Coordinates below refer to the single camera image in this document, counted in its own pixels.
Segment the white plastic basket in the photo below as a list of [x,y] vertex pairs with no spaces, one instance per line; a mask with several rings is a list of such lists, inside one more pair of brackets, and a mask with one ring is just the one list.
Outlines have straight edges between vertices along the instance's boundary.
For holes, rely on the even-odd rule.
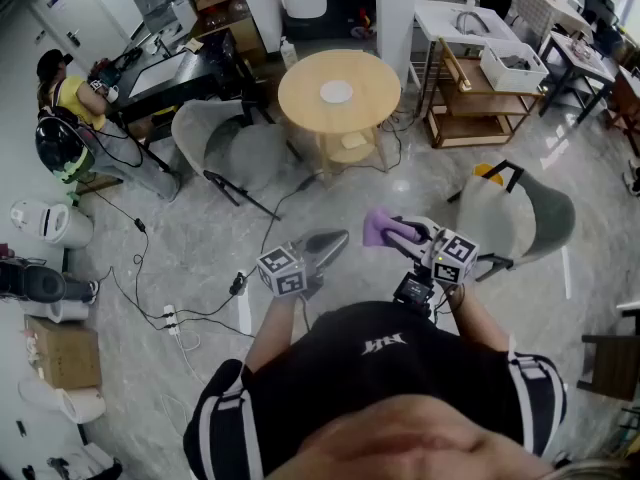
[[549,71],[535,51],[519,41],[488,40],[480,67],[495,91],[535,93]]

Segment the black legged table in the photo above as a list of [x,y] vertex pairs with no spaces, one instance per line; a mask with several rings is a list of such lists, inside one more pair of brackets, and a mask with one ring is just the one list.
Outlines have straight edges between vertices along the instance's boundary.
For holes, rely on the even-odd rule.
[[542,117],[553,103],[559,103],[560,97],[569,92],[575,96],[581,109],[575,124],[593,114],[595,109],[605,104],[615,77],[609,72],[597,54],[581,59],[571,48],[573,40],[557,32],[551,32],[540,60],[548,70],[551,89],[546,93],[539,116]]

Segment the dark wooden chair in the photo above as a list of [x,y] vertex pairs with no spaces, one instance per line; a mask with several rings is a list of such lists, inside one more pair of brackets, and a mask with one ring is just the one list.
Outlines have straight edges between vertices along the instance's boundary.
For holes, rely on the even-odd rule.
[[581,337],[583,344],[595,346],[595,355],[591,380],[579,380],[576,387],[593,394],[631,402],[640,384],[640,308],[624,309],[621,316],[634,319],[633,335]]

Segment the white sink counter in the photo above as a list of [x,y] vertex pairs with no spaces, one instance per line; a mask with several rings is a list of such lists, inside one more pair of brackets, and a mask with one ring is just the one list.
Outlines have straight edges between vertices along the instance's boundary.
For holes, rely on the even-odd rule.
[[460,48],[482,47],[486,42],[519,42],[506,22],[491,9],[444,1],[417,0],[414,8],[409,74],[417,87],[414,116],[422,112],[429,76],[443,39]]

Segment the person's left forearm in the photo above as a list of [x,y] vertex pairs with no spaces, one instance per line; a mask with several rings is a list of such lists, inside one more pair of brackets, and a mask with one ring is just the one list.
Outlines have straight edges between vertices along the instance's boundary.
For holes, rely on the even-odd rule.
[[297,294],[272,299],[244,361],[251,372],[256,373],[290,347],[298,299]]

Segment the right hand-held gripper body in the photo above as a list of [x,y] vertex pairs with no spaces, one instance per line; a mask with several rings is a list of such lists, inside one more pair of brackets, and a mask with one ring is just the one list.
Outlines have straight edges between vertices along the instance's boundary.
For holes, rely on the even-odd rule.
[[418,247],[414,273],[425,282],[461,285],[474,267],[479,246],[446,227],[413,225]]

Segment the white plate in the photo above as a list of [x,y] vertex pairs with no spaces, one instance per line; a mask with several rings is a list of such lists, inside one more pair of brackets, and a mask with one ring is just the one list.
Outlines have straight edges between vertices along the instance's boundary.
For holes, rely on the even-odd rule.
[[343,104],[351,100],[352,86],[345,80],[330,80],[320,87],[320,97],[329,104]]

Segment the black recorder device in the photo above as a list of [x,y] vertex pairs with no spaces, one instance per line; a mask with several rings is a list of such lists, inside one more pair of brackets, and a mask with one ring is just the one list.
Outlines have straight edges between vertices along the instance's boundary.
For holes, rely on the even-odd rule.
[[408,272],[393,293],[393,301],[407,305],[430,318],[433,314],[431,300],[435,294],[431,280],[423,280]]

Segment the round wooden side table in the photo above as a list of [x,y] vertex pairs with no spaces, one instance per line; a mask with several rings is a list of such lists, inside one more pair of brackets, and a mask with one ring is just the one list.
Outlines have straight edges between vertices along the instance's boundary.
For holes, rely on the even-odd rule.
[[[350,101],[329,104],[320,87],[345,80],[353,88]],[[395,71],[379,57],[360,50],[333,49],[298,61],[283,76],[278,103],[296,126],[312,133],[318,147],[324,182],[331,183],[332,166],[352,166],[377,153],[382,171],[389,166],[378,128],[399,103],[401,84]]]

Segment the cardboard box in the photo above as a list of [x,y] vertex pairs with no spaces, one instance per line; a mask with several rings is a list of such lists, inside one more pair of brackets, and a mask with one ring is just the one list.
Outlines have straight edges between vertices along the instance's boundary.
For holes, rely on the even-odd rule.
[[98,334],[77,322],[54,323],[24,317],[27,336],[34,339],[36,373],[52,388],[66,391],[102,384]]

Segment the purple cloth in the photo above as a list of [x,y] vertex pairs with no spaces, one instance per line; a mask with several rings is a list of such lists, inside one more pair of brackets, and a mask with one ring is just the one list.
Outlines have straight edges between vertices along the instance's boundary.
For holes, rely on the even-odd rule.
[[415,227],[390,217],[384,208],[370,210],[363,223],[363,245],[387,246],[387,232],[396,233],[411,243],[419,243],[421,240],[421,235]]

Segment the wooden shelf cart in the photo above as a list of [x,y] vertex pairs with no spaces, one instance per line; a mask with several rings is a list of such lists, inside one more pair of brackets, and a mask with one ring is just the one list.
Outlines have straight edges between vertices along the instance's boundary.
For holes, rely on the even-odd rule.
[[535,93],[495,91],[475,56],[457,56],[440,40],[441,58],[424,123],[436,149],[494,146],[509,142],[543,97]]

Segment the black desk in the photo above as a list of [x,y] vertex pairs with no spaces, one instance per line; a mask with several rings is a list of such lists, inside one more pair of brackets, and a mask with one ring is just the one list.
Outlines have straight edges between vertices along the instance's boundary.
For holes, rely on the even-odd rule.
[[240,100],[247,117],[251,116],[252,109],[256,109],[269,120],[266,103],[260,96],[255,78],[237,50],[232,33],[224,29],[200,41],[203,46],[198,52],[181,51],[186,56],[173,79],[133,98],[128,95],[139,73],[163,60],[125,71],[118,82],[119,97],[111,105],[107,118],[127,129],[130,123],[160,110],[180,106],[193,99],[204,100],[217,96],[222,100]]

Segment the white paper roll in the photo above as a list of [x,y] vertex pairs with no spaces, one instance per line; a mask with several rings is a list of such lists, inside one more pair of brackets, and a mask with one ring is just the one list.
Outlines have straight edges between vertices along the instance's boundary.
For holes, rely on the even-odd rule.
[[26,378],[17,383],[20,399],[36,409],[61,413],[74,424],[86,424],[106,412],[106,402],[94,387],[64,390],[52,388],[39,378]]

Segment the yellow stool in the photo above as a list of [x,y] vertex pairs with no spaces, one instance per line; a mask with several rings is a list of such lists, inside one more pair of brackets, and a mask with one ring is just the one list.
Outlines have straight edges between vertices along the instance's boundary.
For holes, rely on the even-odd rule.
[[[477,165],[474,166],[472,174],[474,176],[477,176],[477,177],[486,177],[486,175],[489,172],[491,172],[493,169],[494,169],[494,167],[492,165],[490,165],[490,164],[480,163],[480,164],[477,164]],[[494,183],[496,183],[496,184],[498,184],[500,186],[504,185],[503,177],[499,172],[494,173],[492,176],[488,177],[488,180],[490,180],[490,181],[492,181],[492,182],[494,182]]]

